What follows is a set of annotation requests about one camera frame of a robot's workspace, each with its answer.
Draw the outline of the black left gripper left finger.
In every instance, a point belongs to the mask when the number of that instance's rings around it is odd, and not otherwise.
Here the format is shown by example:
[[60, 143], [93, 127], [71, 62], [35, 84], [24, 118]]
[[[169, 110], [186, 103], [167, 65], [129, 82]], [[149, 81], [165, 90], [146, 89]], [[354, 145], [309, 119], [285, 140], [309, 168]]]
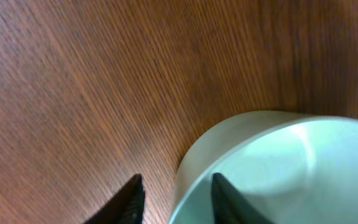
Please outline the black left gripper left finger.
[[142, 176], [135, 174], [85, 224], [142, 224], [144, 207]]

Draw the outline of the mint green small bowl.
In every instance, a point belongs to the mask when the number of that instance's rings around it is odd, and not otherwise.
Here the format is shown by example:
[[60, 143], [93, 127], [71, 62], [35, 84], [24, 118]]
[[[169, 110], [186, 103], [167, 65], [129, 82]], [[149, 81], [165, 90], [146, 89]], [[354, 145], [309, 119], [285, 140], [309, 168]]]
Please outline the mint green small bowl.
[[216, 223], [214, 179], [235, 188], [247, 223], [358, 223], [358, 119], [253, 111], [189, 148], [170, 223]]

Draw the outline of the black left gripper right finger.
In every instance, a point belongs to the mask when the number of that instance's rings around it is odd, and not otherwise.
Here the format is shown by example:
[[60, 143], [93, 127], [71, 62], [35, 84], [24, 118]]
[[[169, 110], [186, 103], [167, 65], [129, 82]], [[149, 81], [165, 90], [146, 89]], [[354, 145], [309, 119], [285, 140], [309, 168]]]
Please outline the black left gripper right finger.
[[215, 224], [273, 224], [221, 173], [212, 175], [211, 200]]

